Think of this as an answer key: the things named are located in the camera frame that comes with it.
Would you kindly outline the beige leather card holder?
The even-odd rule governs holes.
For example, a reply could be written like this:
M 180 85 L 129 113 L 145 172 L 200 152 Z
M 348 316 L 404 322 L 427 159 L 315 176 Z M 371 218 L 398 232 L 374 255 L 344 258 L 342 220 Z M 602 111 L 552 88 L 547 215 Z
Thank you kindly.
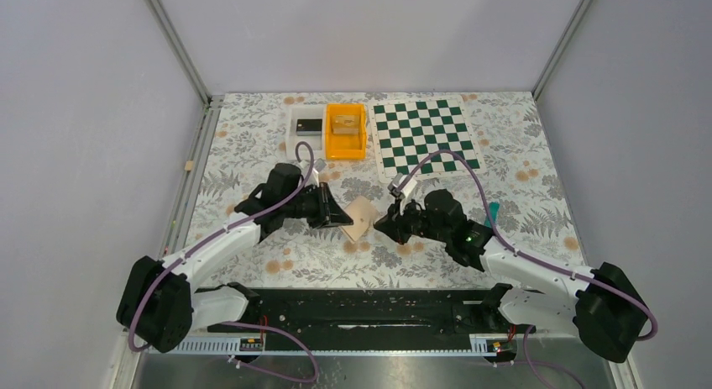
M 363 196 L 356 197 L 344 211 L 353 220 L 353 223 L 342 226 L 341 230 L 352 243 L 360 240 L 379 216 L 377 208 Z

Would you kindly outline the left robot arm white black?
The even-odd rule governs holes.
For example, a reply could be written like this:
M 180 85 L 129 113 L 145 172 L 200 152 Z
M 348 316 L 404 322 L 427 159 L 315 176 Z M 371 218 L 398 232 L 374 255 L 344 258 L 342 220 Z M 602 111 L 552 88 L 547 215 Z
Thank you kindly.
M 353 224 L 315 171 L 279 163 L 234 209 L 227 223 L 195 244 L 161 260 L 137 260 L 118 304 L 116 319 L 148 346 L 166 353 L 191 331 L 236 322 L 254 294 L 238 283 L 203 289 L 230 258 L 249 251 L 283 226 L 304 218 L 312 229 Z

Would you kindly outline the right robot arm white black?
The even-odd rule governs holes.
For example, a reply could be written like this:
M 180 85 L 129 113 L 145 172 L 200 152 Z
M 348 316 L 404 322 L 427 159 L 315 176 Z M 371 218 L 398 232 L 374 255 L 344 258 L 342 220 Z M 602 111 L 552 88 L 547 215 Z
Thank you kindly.
M 497 284 L 486 303 L 509 323 L 573 336 L 611 362 L 627 359 L 649 319 L 620 267 L 572 266 L 509 249 L 444 189 L 428 193 L 423 204 L 396 200 L 374 228 L 398 244 L 412 237 L 443 243 L 456 263 L 520 282 L 523 288 Z

